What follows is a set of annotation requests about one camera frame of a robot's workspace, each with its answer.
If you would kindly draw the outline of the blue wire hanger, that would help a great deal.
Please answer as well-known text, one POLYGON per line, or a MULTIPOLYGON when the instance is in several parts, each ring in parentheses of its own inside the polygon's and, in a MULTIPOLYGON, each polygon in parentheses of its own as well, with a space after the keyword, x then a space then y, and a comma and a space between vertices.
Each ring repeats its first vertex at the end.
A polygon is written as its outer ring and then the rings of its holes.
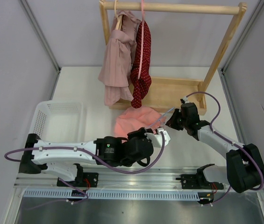
POLYGON ((153 128, 153 126, 155 125, 159 125, 159 126, 163 126, 165 124, 165 122, 163 121, 163 118, 166 117, 166 115, 170 112, 172 112, 175 109, 175 107, 172 107, 171 109, 169 109, 168 111, 166 111, 163 115, 161 115, 155 122, 153 122, 152 124, 150 124, 149 126, 147 126, 146 128, 153 128))

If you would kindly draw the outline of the salmon pink skirt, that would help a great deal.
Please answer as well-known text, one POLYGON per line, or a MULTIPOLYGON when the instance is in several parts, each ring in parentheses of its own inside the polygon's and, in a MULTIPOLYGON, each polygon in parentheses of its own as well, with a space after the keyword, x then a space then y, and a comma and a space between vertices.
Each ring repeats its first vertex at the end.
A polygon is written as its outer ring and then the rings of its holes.
POLYGON ((127 137, 129 132, 137 131, 141 127, 146 128, 155 122, 162 114, 150 107, 133 108, 130 107, 115 119, 114 137, 127 137))

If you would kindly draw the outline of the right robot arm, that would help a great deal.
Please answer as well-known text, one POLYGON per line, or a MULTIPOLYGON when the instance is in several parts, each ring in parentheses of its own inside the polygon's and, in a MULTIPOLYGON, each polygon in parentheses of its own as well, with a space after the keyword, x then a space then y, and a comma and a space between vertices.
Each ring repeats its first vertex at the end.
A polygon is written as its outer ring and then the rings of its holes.
POLYGON ((175 109, 166 126, 181 131, 205 143, 225 160, 225 166, 208 164, 200 167, 196 184, 207 188, 213 182, 228 184, 237 193, 261 190, 264 186, 264 163, 256 145, 237 142, 217 131, 212 123, 201 120, 194 103, 184 103, 175 109))

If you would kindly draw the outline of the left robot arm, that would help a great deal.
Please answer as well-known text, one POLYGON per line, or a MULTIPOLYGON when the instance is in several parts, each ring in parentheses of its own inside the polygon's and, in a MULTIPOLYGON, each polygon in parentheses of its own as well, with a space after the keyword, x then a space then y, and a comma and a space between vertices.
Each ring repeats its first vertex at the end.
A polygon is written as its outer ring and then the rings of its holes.
POLYGON ((149 135, 152 129, 144 127, 124 137, 107 136, 94 141, 70 144, 43 141, 31 133, 26 140, 19 173, 40 174, 48 172, 74 187, 83 186, 85 181, 80 163, 100 165, 105 162, 111 167, 131 167, 138 163, 142 167, 150 164, 154 152, 149 135))

